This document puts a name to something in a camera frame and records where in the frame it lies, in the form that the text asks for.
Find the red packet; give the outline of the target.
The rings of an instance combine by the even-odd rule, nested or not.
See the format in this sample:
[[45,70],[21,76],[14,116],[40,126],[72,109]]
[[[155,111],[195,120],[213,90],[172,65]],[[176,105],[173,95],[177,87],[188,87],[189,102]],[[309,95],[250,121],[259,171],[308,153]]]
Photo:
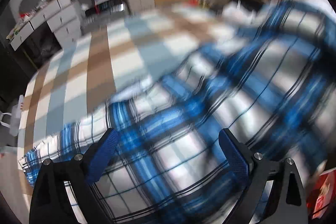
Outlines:
[[327,216],[327,210],[335,202],[335,168],[323,172],[306,199],[308,218],[317,221]]

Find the white drawer dresser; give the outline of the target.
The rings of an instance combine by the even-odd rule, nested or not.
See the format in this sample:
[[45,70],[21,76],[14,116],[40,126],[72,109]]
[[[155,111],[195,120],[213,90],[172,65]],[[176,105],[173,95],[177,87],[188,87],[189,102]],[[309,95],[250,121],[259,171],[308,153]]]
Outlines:
[[14,31],[10,39],[13,50],[17,50],[42,24],[47,24],[62,48],[69,47],[81,36],[79,4],[75,0],[50,0],[34,15]]

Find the black red box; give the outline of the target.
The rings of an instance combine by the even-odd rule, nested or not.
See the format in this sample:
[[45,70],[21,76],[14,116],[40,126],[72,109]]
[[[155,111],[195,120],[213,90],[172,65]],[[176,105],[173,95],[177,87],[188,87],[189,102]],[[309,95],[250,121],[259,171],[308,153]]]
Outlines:
[[125,4],[122,0],[94,0],[93,5],[85,10],[85,16],[90,17],[104,11],[123,11]]

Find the checkered bed sheet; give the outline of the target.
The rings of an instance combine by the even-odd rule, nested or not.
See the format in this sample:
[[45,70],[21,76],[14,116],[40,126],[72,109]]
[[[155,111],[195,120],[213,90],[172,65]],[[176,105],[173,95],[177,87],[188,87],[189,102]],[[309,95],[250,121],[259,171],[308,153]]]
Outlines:
[[29,184],[46,157],[60,159],[97,141],[105,104],[145,91],[202,44],[225,44],[227,18],[192,5],[152,9],[109,23],[56,53],[27,85],[18,166]]

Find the blue white plaid garment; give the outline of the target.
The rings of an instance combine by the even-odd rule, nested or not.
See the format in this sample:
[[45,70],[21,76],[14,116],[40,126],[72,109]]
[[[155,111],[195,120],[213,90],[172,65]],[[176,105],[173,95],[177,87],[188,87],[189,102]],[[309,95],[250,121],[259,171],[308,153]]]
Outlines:
[[92,192],[113,223],[221,222],[240,191],[223,128],[269,160],[292,158],[304,184],[323,171],[335,147],[335,17],[284,0],[249,23],[228,19],[225,44],[202,44],[145,91],[105,104],[119,139]]

